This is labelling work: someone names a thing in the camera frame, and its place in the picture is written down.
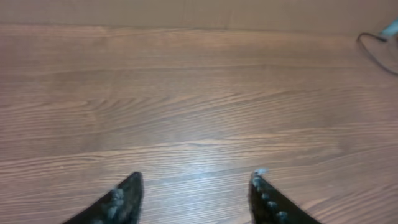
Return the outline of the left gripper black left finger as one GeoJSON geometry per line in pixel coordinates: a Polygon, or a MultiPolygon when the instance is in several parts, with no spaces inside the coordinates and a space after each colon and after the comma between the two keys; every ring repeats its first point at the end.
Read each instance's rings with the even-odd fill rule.
{"type": "Polygon", "coordinates": [[[141,172],[133,172],[115,188],[63,224],[138,224],[144,198],[141,172]]]}

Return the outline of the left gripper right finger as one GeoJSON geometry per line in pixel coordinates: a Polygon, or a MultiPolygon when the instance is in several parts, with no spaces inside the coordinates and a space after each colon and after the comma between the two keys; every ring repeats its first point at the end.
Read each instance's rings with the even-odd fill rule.
{"type": "Polygon", "coordinates": [[[320,224],[318,220],[293,203],[264,175],[267,169],[257,169],[249,181],[249,208],[255,224],[320,224]]]}

